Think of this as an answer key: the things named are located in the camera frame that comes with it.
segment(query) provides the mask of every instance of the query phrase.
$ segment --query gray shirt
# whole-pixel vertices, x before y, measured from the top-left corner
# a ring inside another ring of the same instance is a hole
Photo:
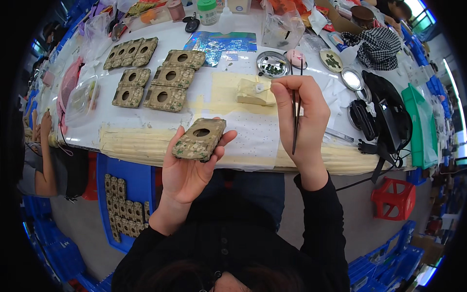
[[[36,146],[37,154],[30,148]],[[55,154],[55,149],[50,149],[50,158],[52,160],[52,168],[54,170],[55,182],[57,184],[57,195],[64,196],[66,194],[67,171],[65,165],[58,159]],[[18,182],[18,190],[29,196],[37,196],[35,193],[35,172],[43,173],[42,149],[39,143],[29,142],[25,146],[23,179]]]

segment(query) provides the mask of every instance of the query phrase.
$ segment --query green lid jar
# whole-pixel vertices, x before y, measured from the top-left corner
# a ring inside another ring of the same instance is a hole
[[[203,25],[213,25],[217,22],[216,0],[198,0],[199,20]]]

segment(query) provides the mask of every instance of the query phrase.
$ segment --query car key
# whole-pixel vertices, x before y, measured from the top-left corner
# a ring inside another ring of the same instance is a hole
[[[188,16],[183,18],[183,22],[186,22],[185,31],[192,33],[198,29],[199,19],[196,19],[196,12],[193,13],[193,16]]]

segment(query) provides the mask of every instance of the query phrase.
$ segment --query checkered cloth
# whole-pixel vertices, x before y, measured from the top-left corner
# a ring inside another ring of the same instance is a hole
[[[343,32],[342,39],[349,46],[363,40],[357,56],[367,68],[389,71],[397,68],[396,53],[402,49],[399,37],[389,28],[364,30],[358,36]]]

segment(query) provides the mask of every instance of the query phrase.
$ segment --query jar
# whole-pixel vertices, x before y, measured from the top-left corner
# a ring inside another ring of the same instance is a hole
[[[203,25],[213,25],[217,22],[216,0],[198,0],[199,20]]]
[[[182,20],[185,17],[182,0],[172,1],[167,8],[169,9],[173,21]]]

